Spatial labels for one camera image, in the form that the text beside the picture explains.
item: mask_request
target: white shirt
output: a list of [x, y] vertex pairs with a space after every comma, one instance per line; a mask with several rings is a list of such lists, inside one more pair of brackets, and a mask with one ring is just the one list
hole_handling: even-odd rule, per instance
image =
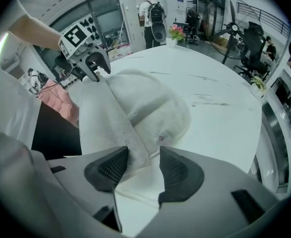
[[[13, 0], [0, 19], [0, 36], [26, 11]], [[0, 132], [32, 146], [41, 102], [0, 67]]]
[[38, 72], [34, 70], [31, 72], [31, 85], [35, 87], [35, 84], [37, 84], [38, 87], [41, 86], [41, 82], [38, 79]]
[[[151, 3], [157, 3], [156, 0], [149, 0], [149, 2]], [[150, 27], [152, 26], [152, 22], [150, 22], [149, 18], [148, 18], [148, 14], [149, 14], [149, 7], [150, 7], [150, 3], [149, 2], [143, 2], [140, 5], [139, 8], [139, 16], [144, 16], [145, 17], [145, 27]]]

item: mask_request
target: window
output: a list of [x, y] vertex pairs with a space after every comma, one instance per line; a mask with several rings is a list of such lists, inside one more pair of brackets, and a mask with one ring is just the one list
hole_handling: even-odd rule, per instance
[[90, 15], [88, 5], [80, 5], [79, 7], [76, 7], [75, 9], [72, 9], [70, 12], [66, 13], [66, 15], [64, 14], [58, 18], [53, 24], [51, 24], [51, 27], [58, 32], [62, 32], [65, 28], [69, 27], [87, 15]]
[[215, 29], [214, 34], [216, 32], [219, 32], [223, 27], [223, 18], [224, 18], [224, 10], [221, 8], [217, 8], [217, 15], [216, 15], [216, 21], [215, 21]]
[[[61, 33], [77, 22], [85, 23], [85, 27], [95, 36], [95, 43], [105, 48], [109, 48], [119, 39], [121, 29], [119, 44], [129, 43], [119, 0], [87, 0], [55, 20], [51, 27]], [[55, 64], [55, 58], [59, 52], [37, 46], [35, 49], [50, 71], [58, 78], [61, 72]]]
[[118, 9], [118, 0], [92, 0], [90, 2], [95, 15], [103, 14]]
[[197, 3], [197, 0], [186, 0], [187, 2], [187, 7], [189, 8], [196, 8], [196, 3]]
[[115, 10], [97, 17], [101, 32], [107, 33], [112, 30], [121, 29], [122, 16], [119, 10]]

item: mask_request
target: white towel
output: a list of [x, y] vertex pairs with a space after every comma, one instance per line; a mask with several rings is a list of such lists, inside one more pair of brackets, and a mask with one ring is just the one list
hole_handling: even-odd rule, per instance
[[83, 154], [127, 145], [123, 180], [149, 166], [160, 145], [181, 138], [190, 124], [185, 102], [148, 73], [128, 69], [100, 82], [82, 83], [79, 108]]
[[151, 74], [126, 69], [107, 82], [150, 158], [187, 132], [191, 115], [186, 103]]

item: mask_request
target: pink cushion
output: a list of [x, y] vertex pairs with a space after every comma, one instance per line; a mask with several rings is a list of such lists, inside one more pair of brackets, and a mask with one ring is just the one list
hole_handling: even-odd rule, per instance
[[[43, 88], [55, 84], [54, 81], [49, 79]], [[58, 84], [54, 87], [44, 89], [43, 92], [39, 94], [38, 98], [47, 106], [60, 113], [63, 118], [77, 126], [79, 115], [78, 106], [71, 100], [70, 95], [61, 85]]]

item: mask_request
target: marble table surface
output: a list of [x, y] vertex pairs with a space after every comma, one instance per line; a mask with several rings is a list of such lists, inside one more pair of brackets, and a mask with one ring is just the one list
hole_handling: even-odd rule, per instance
[[[216, 60], [179, 46], [161, 46], [116, 60], [111, 63], [111, 74], [128, 68], [151, 73], [189, 106], [190, 128], [172, 147], [249, 171], [258, 146], [262, 107], [243, 78]], [[135, 236], [151, 221], [159, 211], [157, 199], [163, 191], [159, 157], [118, 185], [115, 196], [124, 235]]]

